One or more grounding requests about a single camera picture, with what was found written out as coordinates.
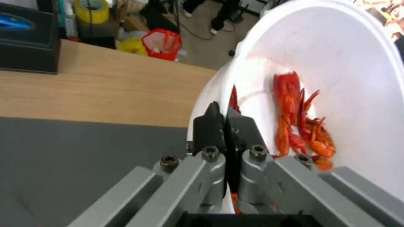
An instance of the hex socket screw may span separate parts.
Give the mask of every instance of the hex socket screw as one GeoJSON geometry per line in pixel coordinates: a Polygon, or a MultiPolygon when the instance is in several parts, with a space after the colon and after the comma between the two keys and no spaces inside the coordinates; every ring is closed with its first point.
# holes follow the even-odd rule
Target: hex socket screw
{"type": "Polygon", "coordinates": [[[174,155],[165,156],[160,160],[161,169],[164,172],[171,173],[179,164],[179,158],[174,155]]]}
{"type": "Polygon", "coordinates": [[[206,146],[202,149],[202,158],[207,162],[215,162],[219,157],[219,149],[216,146],[206,146]]]}
{"type": "Polygon", "coordinates": [[[257,162],[262,162],[267,158],[268,151],[262,145],[253,145],[250,148],[250,158],[257,162]]]}
{"type": "Polygon", "coordinates": [[[311,159],[310,156],[307,156],[305,154],[296,154],[295,158],[301,163],[303,164],[305,167],[307,167],[308,169],[311,170],[311,166],[313,164],[313,160],[311,159]]]}

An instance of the black tissue box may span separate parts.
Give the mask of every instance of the black tissue box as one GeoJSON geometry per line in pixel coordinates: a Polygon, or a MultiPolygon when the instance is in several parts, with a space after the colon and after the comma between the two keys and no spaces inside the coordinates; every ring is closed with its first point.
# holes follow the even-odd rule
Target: black tissue box
{"type": "Polygon", "coordinates": [[[57,16],[0,3],[0,69],[56,74],[57,16]]]}

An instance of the person's leg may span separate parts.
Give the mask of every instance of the person's leg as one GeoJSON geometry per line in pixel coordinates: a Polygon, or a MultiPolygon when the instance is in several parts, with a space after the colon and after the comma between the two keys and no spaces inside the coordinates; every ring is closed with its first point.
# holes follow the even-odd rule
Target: person's leg
{"type": "Polygon", "coordinates": [[[206,0],[185,0],[182,8],[186,17],[191,17],[192,12],[206,0]]]}
{"type": "Polygon", "coordinates": [[[225,0],[217,16],[210,22],[210,31],[213,34],[217,34],[224,27],[224,22],[237,11],[239,3],[240,0],[225,0]]]}

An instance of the yellow tape roll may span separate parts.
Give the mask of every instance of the yellow tape roll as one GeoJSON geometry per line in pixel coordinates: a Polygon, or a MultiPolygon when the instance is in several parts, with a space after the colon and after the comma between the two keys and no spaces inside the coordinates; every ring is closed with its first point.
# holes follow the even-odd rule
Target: yellow tape roll
{"type": "Polygon", "coordinates": [[[108,3],[105,0],[74,0],[74,11],[80,20],[87,23],[101,24],[109,18],[108,3]]]}

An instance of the white bucket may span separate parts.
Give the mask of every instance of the white bucket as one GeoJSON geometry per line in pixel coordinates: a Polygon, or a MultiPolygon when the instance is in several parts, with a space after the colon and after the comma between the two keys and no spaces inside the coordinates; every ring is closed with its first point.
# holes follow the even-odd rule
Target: white bucket
{"type": "Polygon", "coordinates": [[[272,78],[295,70],[337,147],[335,166],[348,166],[404,201],[404,70],[382,26],[336,0],[295,0],[268,12],[209,81],[189,122],[218,101],[227,113],[233,84],[243,115],[253,117],[274,149],[272,78]]]}

